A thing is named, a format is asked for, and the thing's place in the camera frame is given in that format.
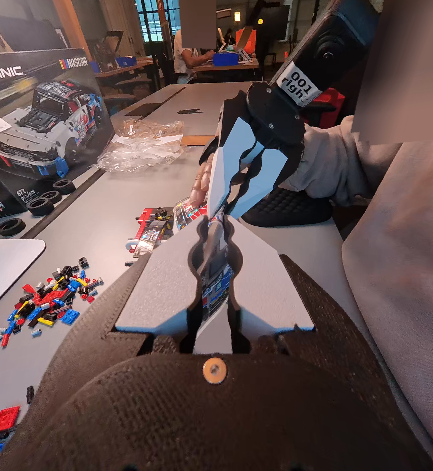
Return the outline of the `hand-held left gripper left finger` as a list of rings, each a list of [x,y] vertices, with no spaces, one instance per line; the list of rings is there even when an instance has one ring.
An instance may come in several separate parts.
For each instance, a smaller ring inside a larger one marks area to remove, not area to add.
[[[116,323],[119,332],[179,335],[188,331],[188,309],[201,299],[192,255],[207,236],[199,216],[154,250]]]

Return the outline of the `person's right forearm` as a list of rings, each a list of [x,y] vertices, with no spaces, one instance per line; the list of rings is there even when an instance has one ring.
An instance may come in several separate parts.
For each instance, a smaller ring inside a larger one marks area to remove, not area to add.
[[[330,197],[337,205],[354,204],[356,196],[372,198],[402,143],[370,144],[352,131],[354,116],[321,129],[305,125],[301,162],[279,187],[311,198]]]

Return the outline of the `partly built lego car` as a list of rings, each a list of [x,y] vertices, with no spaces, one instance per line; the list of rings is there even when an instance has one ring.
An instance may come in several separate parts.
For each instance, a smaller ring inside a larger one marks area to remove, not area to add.
[[[173,235],[172,207],[145,208],[136,220],[139,223],[138,231],[125,245],[132,254],[132,259],[125,262],[125,267],[131,267],[140,257],[153,252]]]

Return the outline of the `person's torso beige hoodie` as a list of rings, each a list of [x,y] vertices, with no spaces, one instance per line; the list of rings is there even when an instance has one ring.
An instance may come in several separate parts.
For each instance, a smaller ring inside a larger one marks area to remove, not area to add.
[[[354,170],[383,179],[343,244],[366,324],[433,439],[433,140],[365,145],[344,137]]]

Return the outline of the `red square lego plate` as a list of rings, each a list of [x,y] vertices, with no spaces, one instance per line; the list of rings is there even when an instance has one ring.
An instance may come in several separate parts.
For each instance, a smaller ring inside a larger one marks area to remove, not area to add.
[[[0,432],[12,428],[17,421],[20,412],[20,406],[13,406],[0,411]]]

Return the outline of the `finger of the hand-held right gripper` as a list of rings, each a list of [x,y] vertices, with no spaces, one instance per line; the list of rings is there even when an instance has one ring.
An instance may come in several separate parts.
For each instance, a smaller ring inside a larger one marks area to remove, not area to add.
[[[222,209],[231,193],[231,180],[240,171],[240,162],[245,151],[256,144],[251,126],[237,118],[224,144],[214,156],[207,197],[207,215],[212,219]]]
[[[287,156],[277,149],[265,149],[255,156],[225,214],[239,218],[269,194],[287,161]]]

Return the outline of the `pile of mixed lego bricks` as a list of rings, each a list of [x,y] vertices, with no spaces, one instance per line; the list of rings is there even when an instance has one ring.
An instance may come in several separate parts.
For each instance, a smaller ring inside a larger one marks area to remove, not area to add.
[[[57,268],[36,286],[25,284],[24,295],[14,305],[5,326],[0,328],[0,348],[5,349],[10,338],[22,330],[36,338],[43,328],[53,327],[58,322],[71,326],[80,315],[73,308],[74,301],[92,303],[101,286],[103,279],[89,276],[79,264]]]

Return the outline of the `large paned window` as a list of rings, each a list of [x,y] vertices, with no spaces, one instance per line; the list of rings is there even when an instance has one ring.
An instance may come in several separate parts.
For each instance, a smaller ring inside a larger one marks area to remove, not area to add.
[[[171,35],[174,37],[181,28],[180,9],[178,0],[163,1],[166,20],[168,21]],[[158,15],[156,0],[136,0],[135,6],[139,15],[143,40],[148,42],[162,42],[162,30]]]

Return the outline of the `lego set box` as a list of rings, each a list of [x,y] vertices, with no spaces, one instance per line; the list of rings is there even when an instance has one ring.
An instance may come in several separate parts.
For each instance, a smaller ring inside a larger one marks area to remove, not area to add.
[[[115,134],[83,49],[0,53],[0,218],[74,180]]]

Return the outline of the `holographic sticker sheet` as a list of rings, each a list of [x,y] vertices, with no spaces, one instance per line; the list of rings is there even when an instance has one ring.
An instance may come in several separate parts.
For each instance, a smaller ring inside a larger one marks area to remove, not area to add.
[[[190,204],[190,198],[181,199],[173,208],[173,235],[189,225],[201,215],[207,215],[207,200],[202,205],[194,207]],[[202,322],[208,319],[227,300],[230,280],[234,272],[227,263],[227,245],[224,238],[214,252],[214,258],[206,272],[202,274]]]

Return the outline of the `person's right hand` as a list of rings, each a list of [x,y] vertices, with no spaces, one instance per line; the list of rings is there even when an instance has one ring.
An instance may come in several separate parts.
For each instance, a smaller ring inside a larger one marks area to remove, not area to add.
[[[189,201],[193,207],[199,207],[203,204],[209,189],[211,179],[212,163],[214,154],[210,154],[208,159],[201,163],[195,181],[190,191]]]

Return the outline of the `black wrist rest pad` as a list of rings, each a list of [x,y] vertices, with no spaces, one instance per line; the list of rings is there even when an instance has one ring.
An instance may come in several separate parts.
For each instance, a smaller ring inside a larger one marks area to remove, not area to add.
[[[256,227],[292,227],[319,224],[333,213],[329,198],[310,198],[306,192],[276,188],[241,216]]]

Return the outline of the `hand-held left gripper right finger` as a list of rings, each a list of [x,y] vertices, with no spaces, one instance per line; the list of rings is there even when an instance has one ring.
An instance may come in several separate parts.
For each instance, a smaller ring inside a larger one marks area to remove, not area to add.
[[[312,331],[307,308],[278,252],[232,216],[225,217],[227,260],[234,272],[230,306],[246,338]]]

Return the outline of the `clear plastic bags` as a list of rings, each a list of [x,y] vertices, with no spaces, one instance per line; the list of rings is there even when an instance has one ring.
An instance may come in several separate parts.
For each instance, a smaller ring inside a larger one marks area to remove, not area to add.
[[[159,124],[129,118],[120,124],[103,155],[92,166],[106,172],[142,172],[174,162],[182,153],[184,122]]]

